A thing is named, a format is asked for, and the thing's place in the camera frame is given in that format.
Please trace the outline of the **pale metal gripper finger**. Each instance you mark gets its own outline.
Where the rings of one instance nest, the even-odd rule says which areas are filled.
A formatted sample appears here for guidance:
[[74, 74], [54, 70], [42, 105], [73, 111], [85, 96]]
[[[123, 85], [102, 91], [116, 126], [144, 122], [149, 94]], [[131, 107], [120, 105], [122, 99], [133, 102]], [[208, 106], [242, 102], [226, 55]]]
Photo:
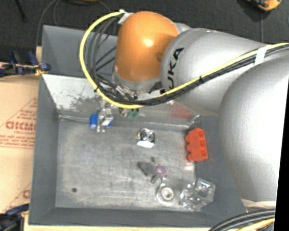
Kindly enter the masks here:
[[105, 116], [104, 115], [101, 115], [99, 114], [98, 115], [98, 120], [97, 120], [97, 132], [103, 132], [104, 131], [104, 126], [103, 126], [103, 122], [105, 120]]
[[114, 120], [113, 115], [112, 114], [107, 114], [105, 116], [104, 127], [105, 128], [111, 127], [113, 120]]

